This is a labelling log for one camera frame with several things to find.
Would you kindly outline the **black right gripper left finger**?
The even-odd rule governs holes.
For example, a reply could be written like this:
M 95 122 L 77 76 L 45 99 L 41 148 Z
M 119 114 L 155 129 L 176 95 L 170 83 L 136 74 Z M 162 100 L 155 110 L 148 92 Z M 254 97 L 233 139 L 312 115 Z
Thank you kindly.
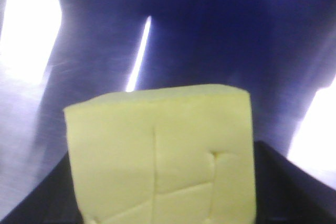
M 1 223 L 83 223 L 68 153 Z

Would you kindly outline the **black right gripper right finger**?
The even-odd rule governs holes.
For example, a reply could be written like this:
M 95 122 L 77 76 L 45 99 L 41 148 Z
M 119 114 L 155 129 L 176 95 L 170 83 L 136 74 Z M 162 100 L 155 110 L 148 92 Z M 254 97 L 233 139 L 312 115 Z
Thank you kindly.
M 262 141 L 254 143 L 256 223 L 335 223 L 335 190 Z

